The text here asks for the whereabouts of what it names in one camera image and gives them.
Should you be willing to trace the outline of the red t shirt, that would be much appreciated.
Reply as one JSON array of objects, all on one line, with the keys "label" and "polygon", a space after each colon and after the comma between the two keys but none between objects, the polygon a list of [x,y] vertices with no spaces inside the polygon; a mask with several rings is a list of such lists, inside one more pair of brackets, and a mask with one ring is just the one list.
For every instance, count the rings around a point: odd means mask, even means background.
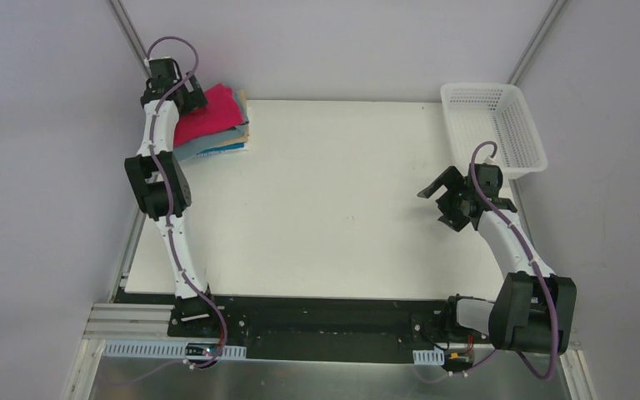
[{"label": "red t shirt", "polygon": [[174,132],[174,147],[180,147],[193,139],[221,133],[245,122],[234,89],[219,83],[204,94],[207,98],[206,106],[179,118]]}]

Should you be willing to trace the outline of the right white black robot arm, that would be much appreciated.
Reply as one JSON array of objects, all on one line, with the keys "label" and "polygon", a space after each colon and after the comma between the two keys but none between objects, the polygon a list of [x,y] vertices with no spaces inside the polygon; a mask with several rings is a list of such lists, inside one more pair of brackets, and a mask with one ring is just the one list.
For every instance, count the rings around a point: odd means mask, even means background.
[{"label": "right white black robot arm", "polygon": [[482,333],[498,350],[563,354],[569,344],[577,287],[541,261],[521,226],[510,198],[500,197],[503,173],[496,165],[478,164],[462,175],[446,168],[418,193],[436,201],[439,222],[455,232],[472,227],[485,240],[504,281],[495,300],[454,295],[437,317],[436,329],[453,342]]}]

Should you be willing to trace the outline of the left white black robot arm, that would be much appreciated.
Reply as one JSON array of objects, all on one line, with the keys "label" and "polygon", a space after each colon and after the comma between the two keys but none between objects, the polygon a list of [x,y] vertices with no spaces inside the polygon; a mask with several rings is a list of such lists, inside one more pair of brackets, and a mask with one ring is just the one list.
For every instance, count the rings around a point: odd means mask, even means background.
[{"label": "left white black robot arm", "polygon": [[151,77],[141,96],[142,142],[124,168],[139,210],[153,221],[167,251],[175,285],[172,320],[211,337],[221,315],[210,305],[206,273],[194,267],[186,224],[192,192],[173,152],[180,117],[205,106],[207,99],[193,74],[182,74],[173,58],[149,59],[147,65]]}]

